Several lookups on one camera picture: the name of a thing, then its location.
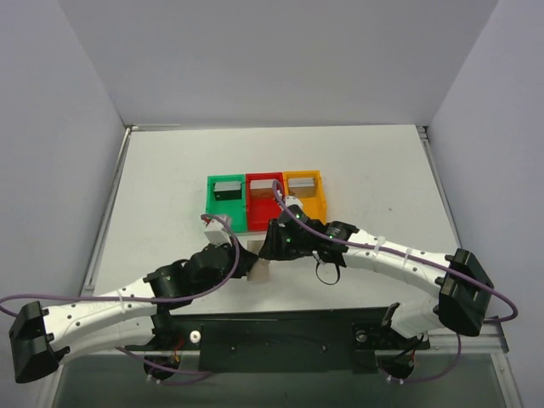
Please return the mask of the beige leather card holder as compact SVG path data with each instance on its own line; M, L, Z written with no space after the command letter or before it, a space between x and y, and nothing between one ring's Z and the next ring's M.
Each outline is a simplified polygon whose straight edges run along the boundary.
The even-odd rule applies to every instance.
M258 255L264 245L264 241L248 241L246 249ZM251 270L247 274L247 280L253 283L264 283L270 280L269 272L270 261L268 259L259 258L258 261L252 266Z

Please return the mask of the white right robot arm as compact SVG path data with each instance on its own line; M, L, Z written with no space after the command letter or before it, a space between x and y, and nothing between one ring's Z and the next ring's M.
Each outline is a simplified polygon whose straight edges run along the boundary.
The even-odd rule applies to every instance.
M395 303L380 325L380 338L398 348L409 338L445 327L477 337L485 321L493 284L476 256L458 248L452 255L400 246L352 224L324 224L302 212L269 221L259 256L291 261L312 257L337 269L367 269L423 292L422 301Z

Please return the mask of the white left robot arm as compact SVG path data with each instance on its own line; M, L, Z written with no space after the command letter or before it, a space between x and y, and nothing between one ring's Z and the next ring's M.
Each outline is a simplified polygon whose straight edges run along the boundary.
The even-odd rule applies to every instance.
M154 315L189 305L229 279L245 276L258 256L242 246L209 244L122 288L89 300L25 304L8 331L14 380L30 383L81 355L125 345L167 349L175 330Z

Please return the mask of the cards in green bin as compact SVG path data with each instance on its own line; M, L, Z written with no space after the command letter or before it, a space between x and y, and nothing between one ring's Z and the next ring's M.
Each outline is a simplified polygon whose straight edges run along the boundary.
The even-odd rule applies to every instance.
M242 182L238 180L215 182L212 192L216 201L240 200L242 196Z

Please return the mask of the yellow plastic bin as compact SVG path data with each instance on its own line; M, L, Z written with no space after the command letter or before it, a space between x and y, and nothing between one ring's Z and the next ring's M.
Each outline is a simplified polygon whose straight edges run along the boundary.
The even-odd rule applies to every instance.
M283 173L284 187L289 196L298 198L303 211L312 219L327 222L327 203L319 170Z

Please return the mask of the red plastic bin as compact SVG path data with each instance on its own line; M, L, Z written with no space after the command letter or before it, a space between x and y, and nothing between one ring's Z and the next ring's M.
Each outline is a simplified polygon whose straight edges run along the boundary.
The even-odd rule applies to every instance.
M266 231L269 221L277 218L280 207L273 199L254 200L249 196L249 182L251 179L275 179L283 184L283 173L248 173L246 175L246 222L250 232Z

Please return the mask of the green plastic bin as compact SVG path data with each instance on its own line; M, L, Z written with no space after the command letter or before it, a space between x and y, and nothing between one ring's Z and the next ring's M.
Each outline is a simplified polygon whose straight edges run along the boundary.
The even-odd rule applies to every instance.
M240 200L231 201L216 201L213 195L213 184L220 181L241 181L242 196ZM246 213L246 175L245 174L227 174L227 175L210 175L207 177L207 200L206 213L209 214L226 214L232 218L232 229L236 233L245 233L247 229L247 213Z

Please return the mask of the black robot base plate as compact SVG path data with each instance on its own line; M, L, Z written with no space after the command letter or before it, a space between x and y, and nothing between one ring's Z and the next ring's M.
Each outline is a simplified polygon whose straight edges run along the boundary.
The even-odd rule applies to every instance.
M179 346L199 354L201 371L219 373L373 373L383 353L405 361L427 350L428 337L404 338L390 328L388 307L222 314L160 313L150 341L131 351Z

